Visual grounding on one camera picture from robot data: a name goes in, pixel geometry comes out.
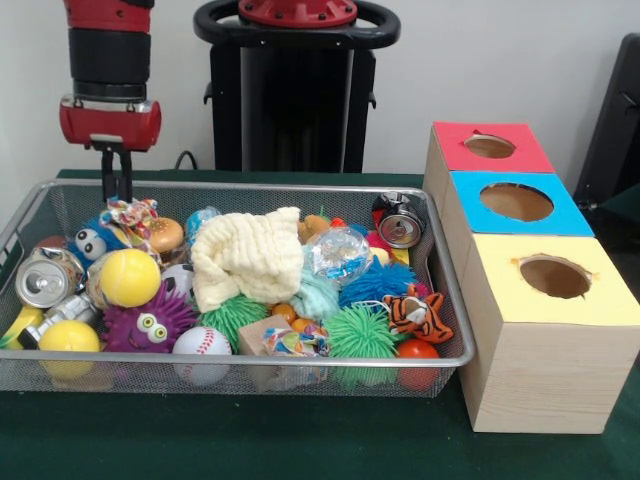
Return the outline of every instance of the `tiger plush toy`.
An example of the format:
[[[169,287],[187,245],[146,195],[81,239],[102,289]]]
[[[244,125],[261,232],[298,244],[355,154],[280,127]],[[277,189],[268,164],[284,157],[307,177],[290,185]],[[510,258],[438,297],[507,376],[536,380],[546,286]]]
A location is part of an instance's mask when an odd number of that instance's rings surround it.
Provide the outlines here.
[[[453,337],[453,330],[440,320],[444,295],[433,293],[425,301],[416,297],[416,289],[409,287],[406,297],[385,295],[382,301],[389,306],[389,327],[392,333],[413,333],[429,343],[443,343]]]

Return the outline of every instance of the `soccer ball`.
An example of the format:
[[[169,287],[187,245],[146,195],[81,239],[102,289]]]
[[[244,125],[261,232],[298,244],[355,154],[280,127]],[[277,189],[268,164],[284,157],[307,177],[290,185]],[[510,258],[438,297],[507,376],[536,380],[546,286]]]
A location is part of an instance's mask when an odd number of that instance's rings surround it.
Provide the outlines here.
[[[162,280],[167,282],[167,296],[174,291],[179,295],[193,296],[193,266],[189,264],[173,265],[162,273]]]

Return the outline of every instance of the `black steering handle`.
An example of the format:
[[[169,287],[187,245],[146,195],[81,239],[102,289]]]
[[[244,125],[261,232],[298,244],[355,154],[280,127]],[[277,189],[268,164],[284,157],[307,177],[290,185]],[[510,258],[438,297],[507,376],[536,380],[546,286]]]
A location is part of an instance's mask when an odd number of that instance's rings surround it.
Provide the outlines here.
[[[400,37],[400,19],[391,10],[375,3],[354,2],[358,19],[375,25],[362,28],[353,25],[334,28],[293,29],[257,25],[241,20],[220,23],[238,15],[238,0],[215,0],[200,7],[194,16],[196,35],[213,45],[238,47],[284,46],[303,48],[339,48],[373,50],[394,44]]]

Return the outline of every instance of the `metal basket rim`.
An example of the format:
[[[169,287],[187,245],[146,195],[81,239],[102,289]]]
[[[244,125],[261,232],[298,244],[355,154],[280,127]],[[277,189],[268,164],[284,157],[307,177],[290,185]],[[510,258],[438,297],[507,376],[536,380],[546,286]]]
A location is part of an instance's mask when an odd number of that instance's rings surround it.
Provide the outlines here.
[[[91,186],[99,187],[96,179],[55,179],[36,184],[25,200],[11,217],[5,229],[0,232],[0,248],[9,241],[13,232],[23,219],[44,200],[43,193],[58,186]],[[427,206],[429,220],[435,238],[435,248],[440,256],[442,269],[451,296],[453,308],[458,321],[459,334],[462,337],[463,353],[458,357],[439,359],[405,359],[405,358],[288,358],[288,357],[255,357],[245,355],[174,355],[174,354],[135,354],[135,353],[80,353],[80,352],[44,352],[38,350],[0,350],[0,360],[13,361],[92,361],[97,363],[160,363],[160,364],[206,364],[206,365],[251,365],[251,366],[304,366],[304,367],[370,367],[370,368],[450,368],[466,365],[475,355],[475,341],[467,315],[464,300],[460,292],[457,277],[453,268],[449,249],[442,231],[433,198],[428,193],[412,187],[384,186],[337,186],[337,185],[283,185],[261,183],[221,183],[221,182],[179,182],[179,181],[134,181],[134,186],[156,188],[193,188],[193,189],[234,189],[264,191],[309,191],[309,192],[369,192],[382,193],[397,191],[422,199]]]

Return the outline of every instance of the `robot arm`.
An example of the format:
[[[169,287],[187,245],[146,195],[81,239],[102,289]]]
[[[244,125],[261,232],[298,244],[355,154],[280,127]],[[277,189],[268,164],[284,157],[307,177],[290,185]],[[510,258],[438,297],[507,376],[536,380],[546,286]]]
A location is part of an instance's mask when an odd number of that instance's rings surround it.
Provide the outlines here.
[[[147,99],[154,0],[63,0],[73,93],[60,103],[69,143],[102,152],[104,199],[131,201],[131,152],[156,144],[160,105]],[[112,163],[120,157],[122,178]]]

